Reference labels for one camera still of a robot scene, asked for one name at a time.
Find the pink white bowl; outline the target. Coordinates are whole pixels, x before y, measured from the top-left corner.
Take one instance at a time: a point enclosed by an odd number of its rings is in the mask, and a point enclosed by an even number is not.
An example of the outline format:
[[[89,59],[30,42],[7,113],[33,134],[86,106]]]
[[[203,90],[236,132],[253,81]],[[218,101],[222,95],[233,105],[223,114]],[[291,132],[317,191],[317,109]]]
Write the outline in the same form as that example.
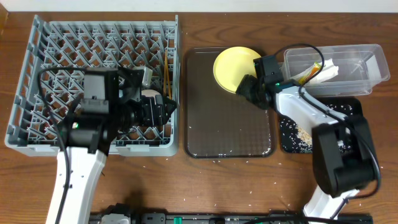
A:
[[[156,97],[157,95],[161,95],[161,94],[155,90],[142,90],[141,95],[145,96],[145,97]]]

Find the green orange snack wrapper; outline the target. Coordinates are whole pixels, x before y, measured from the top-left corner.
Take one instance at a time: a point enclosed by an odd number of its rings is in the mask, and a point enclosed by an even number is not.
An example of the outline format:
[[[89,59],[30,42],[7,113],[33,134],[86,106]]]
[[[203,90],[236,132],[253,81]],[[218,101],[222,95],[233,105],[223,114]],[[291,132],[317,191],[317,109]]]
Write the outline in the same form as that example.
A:
[[[306,69],[306,71],[302,72],[302,76],[299,78],[298,82],[303,85],[306,83],[310,78],[314,76],[320,69],[322,65],[318,62],[315,62],[310,68]]]

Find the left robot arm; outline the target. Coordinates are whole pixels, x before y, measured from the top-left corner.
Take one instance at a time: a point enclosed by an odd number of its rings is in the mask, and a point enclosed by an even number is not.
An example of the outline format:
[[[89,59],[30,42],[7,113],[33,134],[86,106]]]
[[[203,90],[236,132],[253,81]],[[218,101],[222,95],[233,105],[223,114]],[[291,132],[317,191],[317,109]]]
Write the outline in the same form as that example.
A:
[[[177,102],[145,90],[146,67],[81,68],[83,96],[55,124],[60,145],[47,223],[88,223],[112,141],[134,126],[165,125]]]

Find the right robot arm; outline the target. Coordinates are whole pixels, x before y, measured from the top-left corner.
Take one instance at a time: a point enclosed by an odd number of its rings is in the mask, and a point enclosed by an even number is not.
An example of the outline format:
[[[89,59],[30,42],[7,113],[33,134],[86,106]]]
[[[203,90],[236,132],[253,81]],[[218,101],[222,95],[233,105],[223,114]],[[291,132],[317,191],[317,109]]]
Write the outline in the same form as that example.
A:
[[[349,201],[362,198],[361,189],[374,180],[381,183],[368,121],[334,111],[297,81],[285,81],[273,55],[251,63],[256,74],[245,75],[236,94],[260,109],[271,108],[290,118],[311,134],[317,188],[303,213],[308,222],[335,221]]]

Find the yellow plate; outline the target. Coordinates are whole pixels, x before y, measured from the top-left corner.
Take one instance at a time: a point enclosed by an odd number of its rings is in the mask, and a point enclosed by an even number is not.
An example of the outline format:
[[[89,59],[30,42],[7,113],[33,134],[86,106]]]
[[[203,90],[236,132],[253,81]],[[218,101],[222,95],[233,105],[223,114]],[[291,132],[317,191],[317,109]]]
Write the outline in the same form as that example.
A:
[[[245,75],[257,77],[254,59],[261,56],[247,47],[230,47],[222,51],[213,64],[213,76],[224,90],[236,93]]]

